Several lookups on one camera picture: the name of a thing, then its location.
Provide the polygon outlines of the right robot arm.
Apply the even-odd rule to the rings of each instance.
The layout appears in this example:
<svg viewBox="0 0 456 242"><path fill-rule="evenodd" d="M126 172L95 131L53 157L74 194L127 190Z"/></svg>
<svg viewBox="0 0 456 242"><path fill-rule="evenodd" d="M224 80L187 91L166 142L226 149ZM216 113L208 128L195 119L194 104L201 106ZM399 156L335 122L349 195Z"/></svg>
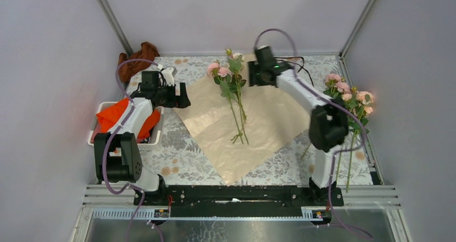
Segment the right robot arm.
<svg viewBox="0 0 456 242"><path fill-rule="evenodd" d="M248 62L251 86L275 86L291 96L309 115L311 144L316 149L315 169L309 180L311 203L322 205L330 198L334 155L341 150L349 133L344 102L318 91L300 77L298 71L285 62L277 62L269 46L255 47L256 60Z"/></svg>

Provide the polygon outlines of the pink fake flower bunch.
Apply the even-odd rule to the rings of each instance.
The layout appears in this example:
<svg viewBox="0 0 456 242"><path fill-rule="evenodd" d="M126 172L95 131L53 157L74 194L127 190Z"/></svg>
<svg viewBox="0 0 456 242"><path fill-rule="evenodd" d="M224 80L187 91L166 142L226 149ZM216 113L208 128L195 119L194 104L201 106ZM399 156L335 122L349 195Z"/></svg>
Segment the pink fake flower bunch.
<svg viewBox="0 0 456 242"><path fill-rule="evenodd" d="M353 132L351 147L344 149L345 135L341 141L329 144L317 145L313 139L313 129L309 130L311 143L322 156L316 156L314 173L312 181L319 187L326 189L337 181L338 172L334 170L335 160L340 159L340 154L344 152L352 153L363 147L366 142L368 130L365 128L368 123L368 116L373 112L374 96L367 91L358 91L355 87L350 87L345 79L338 74L329 74L326 76L324 92L320 92L315 87L310 87L304 81L299 84L309 93L308 101L312 104L312 114L316 114L317 109L323 109L328 106L334 109L337 114L342 116L342 123L350 127Z"/></svg>

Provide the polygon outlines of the peach wrapping paper sheet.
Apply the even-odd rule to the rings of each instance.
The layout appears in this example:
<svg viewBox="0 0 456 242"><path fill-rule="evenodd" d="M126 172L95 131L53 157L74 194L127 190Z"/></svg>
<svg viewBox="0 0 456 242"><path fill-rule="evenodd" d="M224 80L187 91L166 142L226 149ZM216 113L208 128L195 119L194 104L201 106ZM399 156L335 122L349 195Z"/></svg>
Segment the peach wrapping paper sheet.
<svg viewBox="0 0 456 242"><path fill-rule="evenodd" d="M202 67L202 78L187 87L191 105L176 109L203 154L231 186L309 128L310 115L285 91L244 86L228 94L215 82L229 76L226 59Z"/></svg>

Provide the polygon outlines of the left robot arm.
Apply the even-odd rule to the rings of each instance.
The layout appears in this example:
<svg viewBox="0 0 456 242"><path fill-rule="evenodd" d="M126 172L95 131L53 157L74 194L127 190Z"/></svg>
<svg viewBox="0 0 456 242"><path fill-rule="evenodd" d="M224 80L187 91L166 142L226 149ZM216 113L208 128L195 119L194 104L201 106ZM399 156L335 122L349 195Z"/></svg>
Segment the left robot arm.
<svg viewBox="0 0 456 242"><path fill-rule="evenodd" d="M146 71L126 99L126 110L113 127L94 137L96 175L112 194L132 188L146 192L146 198L159 205L166 200L167 191L160 186L160 175L143 172L137 138L156 107L184 109L191 105L186 84L170 83L160 71Z"/></svg>

